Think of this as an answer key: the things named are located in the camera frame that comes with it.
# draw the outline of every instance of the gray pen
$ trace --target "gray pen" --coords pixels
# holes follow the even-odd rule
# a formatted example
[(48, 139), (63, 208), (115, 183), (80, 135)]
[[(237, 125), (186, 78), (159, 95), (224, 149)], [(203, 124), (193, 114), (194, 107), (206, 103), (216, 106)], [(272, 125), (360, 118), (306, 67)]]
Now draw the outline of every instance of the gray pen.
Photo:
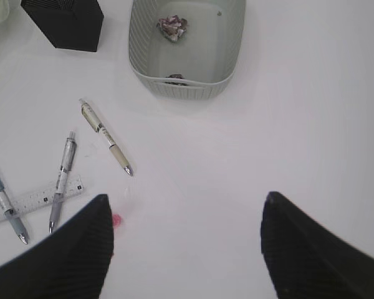
[(75, 133), (70, 132), (67, 141), (65, 142), (64, 154), (62, 155), (60, 173), (58, 175), (57, 185), (55, 187), (55, 194), (52, 201), (49, 232), (53, 232), (56, 223), (60, 217), (62, 202), (64, 201), (64, 191), (67, 184), (68, 172), (72, 168), (76, 151)]
[(20, 220), (20, 218), (17, 216), (17, 212), (12, 207), (10, 200), (8, 199), (8, 196), (4, 190), (4, 184), (0, 180), (0, 206), (1, 209), (4, 211), (4, 215), (6, 216), (7, 220), (11, 223), (12, 228), (14, 229), (17, 236), (20, 238), (21, 241), (25, 245), (27, 245), (28, 242), (28, 234), (26, 231), (26, 228), (24, 227), (24, 224)]

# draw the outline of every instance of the ballpoint pen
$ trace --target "ballpoint pen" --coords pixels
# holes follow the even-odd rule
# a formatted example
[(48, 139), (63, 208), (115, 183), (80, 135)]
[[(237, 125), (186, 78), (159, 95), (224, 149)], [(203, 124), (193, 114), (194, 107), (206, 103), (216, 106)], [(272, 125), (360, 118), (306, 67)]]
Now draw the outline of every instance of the ballpoint pen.
[(4, 184), (0, 180), (0, 206), (1, 209), (4, 211), (4, 215), (6, 216), (7, 220), (11, 223), (12, 228), (14, 229), (17, 236), (20, 238), (21, 241), (25, 245), (27, 245), (28, 242), (28, 234), (26, 231), (26, 228), (24, 227), (24, 224), (20, 220), (20, 218), (17, 215), (17, 212), (12, 207), (10, 200), (8, 199), (8, 196), (4, 190)]
[(65, 142), (64, 154), (62, 155), (60, 172), (57, 179), (57, 185), (55, 186), (55, 194), (52, 200), (50, 221), (49, 221), (49, 232), (53, 232), (55, 224), (58, 222), (62, 202), (64, 201), (65, 185), (67, 184), (68, 172), (72, 168), (72, 162), (74, 161), (76, 151), (75, 133), (70, 132), (67, 141)]
[(94, 132), (99, 132), (103, 134), (106, 141), (109, 143), (109, 148), (113, 156), (118, 160), (119, 164), (122, 166), (122, 168), (129, 174), (130, 176), (133, 176), (133, 169), (130, 166), (129, 161), (127, 161), (125, 155), (120, 150), (119, 146), (116, 144), (116, 142), (111, 137), (108, 130), (104, 127), (103, 123), (100, 121), (98, 116), (93, 111), (92, 107), (86, 103), (83, 99), (80, 99), (79, 102), (82, 104), (82, 114), (90, 123), (90, 126), (92, 126)]

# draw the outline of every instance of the beige pen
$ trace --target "beige pen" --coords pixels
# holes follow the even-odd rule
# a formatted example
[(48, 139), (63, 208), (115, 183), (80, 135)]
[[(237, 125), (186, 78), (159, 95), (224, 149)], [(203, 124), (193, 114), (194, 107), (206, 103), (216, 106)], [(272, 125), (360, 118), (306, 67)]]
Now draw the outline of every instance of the beige pen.
[(122, 166), (122, 168), (130, 175), (133, 176), (133, 170), (130, 166), (129, 161), (127, 161), (125, 155), (120, 150), (119, 146), (116, 144), (116, 142), (111, 137), (108, 130), (104, 127), (98, 116), (93, 111), (92, 107), (86, 103), (83, 99), (80, 99), (79, 102), (82, 104), (82, 114), (90, 123), (90, 126), (92, 126), (93, 130), (97, 133), (103, 134), (105, 139), (108, 141), (110, 146), (110, 151), (113, 154), (113, 156), (118, 160), (119, 164)]

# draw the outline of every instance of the storage bin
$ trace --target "storage bin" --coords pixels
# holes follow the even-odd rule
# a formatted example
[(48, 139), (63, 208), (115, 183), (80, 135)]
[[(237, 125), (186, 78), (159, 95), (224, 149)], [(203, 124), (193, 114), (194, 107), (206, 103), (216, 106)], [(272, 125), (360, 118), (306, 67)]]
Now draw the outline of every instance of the storage bin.
[[(233, 76), (245, 10), (246, 0), (134, 0), (129, 25), (133, 71), (157, 95), (197, 100), (215, 97)], [(160, 18), (176, 14), (188, 26), (174, 43), (156, 25)], [(173, 74), (185, 79), (167, 78)]]

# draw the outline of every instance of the crumpled wrapper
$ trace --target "crumpled wrapper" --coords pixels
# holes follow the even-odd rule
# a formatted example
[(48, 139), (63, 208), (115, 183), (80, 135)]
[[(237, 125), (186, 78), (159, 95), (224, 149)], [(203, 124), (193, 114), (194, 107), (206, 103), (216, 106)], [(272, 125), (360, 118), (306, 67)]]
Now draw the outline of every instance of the crumpled wrapper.
[[(175, 79), (184, 79), (184, 77), (181, 74), (173, 74), (170, 76), (167, 76), (167, 78), (175, 78)], [(185, 83), (179, 83), (179, 82), (165, 82), (166, 84), (172, 84), (172, 85), (178, 85), (178, 86), (188, 86)]]
[(174, 15), (166, 19), (159, 19), (156, 26), (168, 40), (177, 42), (186, 32), (187, 23), (186, 19), (180, 19), (178, 15)]

